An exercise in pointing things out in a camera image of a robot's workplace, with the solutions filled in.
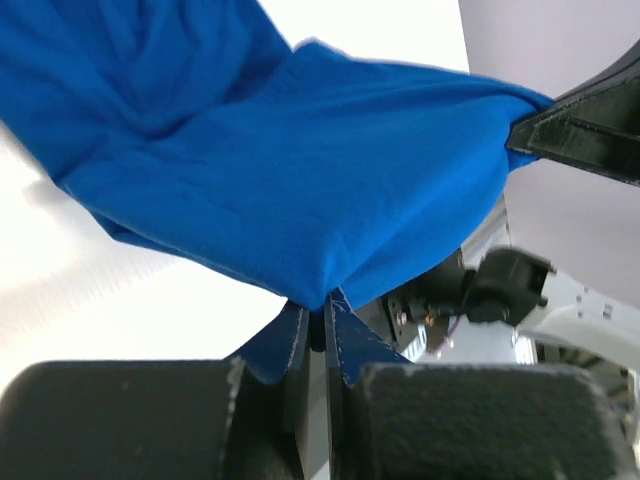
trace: black plastic bracket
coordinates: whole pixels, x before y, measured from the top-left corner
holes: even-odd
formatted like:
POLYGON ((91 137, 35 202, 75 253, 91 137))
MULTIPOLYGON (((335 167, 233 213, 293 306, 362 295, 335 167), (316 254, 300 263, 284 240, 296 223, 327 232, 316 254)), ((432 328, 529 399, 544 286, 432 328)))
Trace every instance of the black plastic bracket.
POLYGON ((640 42, 547 110, 516 122, 507 147, 640 185, 640 42))

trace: blue cloth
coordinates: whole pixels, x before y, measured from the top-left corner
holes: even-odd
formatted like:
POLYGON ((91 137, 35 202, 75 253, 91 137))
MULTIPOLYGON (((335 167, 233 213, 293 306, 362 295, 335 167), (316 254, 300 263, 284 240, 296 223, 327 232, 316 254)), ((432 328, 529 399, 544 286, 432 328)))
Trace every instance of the blue cloth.
POLYGON ((533 160, 510 124, 550 104, 291 51, 254 0, 0 2, 0 118, 61 189, 116 240, 312 309, 452 253, 533 160))

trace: white surface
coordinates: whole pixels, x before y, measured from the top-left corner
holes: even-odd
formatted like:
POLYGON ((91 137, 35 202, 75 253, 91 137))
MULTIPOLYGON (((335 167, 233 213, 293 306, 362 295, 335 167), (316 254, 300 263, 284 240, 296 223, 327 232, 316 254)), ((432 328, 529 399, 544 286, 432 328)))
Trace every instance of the white surface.
MULTIPOLYGON (((467 70, 457 2, 265 0, 288 41, 467 70)), ((220 358, 285 300, 118 244, 0 130, 0 392, 48 359, 220 358)))
POLYGON ((0 130, 0 392, 49 359, 221 358, 285 300, 112 241, 0 130))
MULTIPOLYGON (((460 0, 471 71, 558 96, 640 39, 635 0, 460 0)), ((514 244, 640 307, 640 188, 541 161, 506 190, 514 244)))

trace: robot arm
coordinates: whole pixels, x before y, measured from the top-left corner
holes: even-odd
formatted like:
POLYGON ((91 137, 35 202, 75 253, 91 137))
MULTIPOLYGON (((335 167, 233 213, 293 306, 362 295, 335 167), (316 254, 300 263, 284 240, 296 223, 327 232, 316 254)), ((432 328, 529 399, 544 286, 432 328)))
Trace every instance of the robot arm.
POLYGON ((592 352, 630 371, 640 371, 640 310, 584 286, 565 272, 550 271, 536 306, 516 326, 536 342, 592 352))

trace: white wall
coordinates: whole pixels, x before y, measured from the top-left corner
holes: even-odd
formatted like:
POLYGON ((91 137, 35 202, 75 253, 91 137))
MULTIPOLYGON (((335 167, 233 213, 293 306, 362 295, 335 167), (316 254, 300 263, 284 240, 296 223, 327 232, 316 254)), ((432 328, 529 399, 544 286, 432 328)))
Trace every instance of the white wall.
MULTIPOLYGON (((636 0, 460 0, 469 66, 557 96, 640 39, 636 0)), ((640 307, 640 188, 542 161, 506 190, 516 245, 640 307)))

